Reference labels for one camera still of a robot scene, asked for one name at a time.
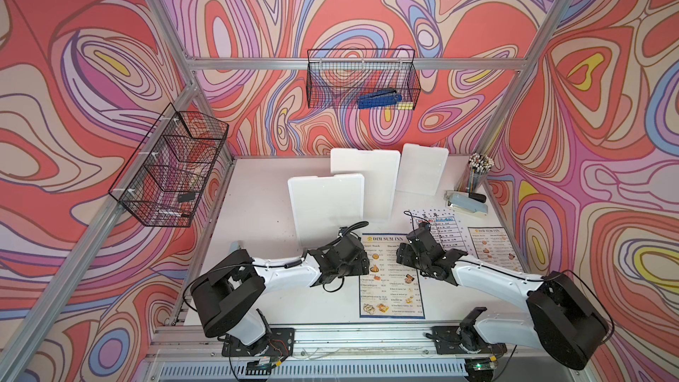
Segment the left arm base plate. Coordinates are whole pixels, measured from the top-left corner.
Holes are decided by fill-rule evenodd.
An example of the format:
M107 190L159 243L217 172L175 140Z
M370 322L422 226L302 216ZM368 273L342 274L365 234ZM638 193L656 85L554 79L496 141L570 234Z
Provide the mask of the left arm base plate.
M222 357L274 357L284 358L293 355L295 348L295 329L293 327L273 328L258 341L247 346L237 338L228 335L222 348Z

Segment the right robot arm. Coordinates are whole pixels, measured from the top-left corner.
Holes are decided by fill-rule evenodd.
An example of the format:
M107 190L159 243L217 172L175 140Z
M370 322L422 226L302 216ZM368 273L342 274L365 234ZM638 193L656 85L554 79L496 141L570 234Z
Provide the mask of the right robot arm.
M485 307L468 313L451 338L472 354L513 344L542 350L557 363L581 371L615 330L564 272L528 274L486 263L461 249L445 250L425 222L400 244L396 261L424 277L475 289L517 307L516 313L495 316Z

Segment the Dim Sum Inn menu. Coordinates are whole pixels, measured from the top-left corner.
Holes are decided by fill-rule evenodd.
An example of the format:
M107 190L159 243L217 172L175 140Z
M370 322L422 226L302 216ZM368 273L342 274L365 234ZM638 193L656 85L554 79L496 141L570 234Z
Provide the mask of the Dim Sum Inn menu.
M369 272L359 280L360 318L424 319L419 275L397 262L405 235L366 233L362 243Z

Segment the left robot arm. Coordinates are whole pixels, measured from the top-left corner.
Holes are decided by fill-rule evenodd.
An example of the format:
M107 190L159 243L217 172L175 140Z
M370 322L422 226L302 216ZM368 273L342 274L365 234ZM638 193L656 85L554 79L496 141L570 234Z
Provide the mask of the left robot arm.
M282 259L252 257L247 249L230 253L212 269L189 282L190 309L197 313L207 338L234 337L248 348L267 342L270 327L256 308L265 294L294 288L327 288L338 280L369 273L370 260L356 232L343 227L333 241L301 256Z

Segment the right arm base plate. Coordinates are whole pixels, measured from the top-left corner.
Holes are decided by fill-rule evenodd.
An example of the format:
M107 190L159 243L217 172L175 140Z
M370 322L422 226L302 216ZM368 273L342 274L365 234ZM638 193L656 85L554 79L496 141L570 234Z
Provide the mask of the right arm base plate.
M507 353L503 343L491 344L484 341L474 328L461 326L433 326L424 334L434 343L438 355L497 355Z

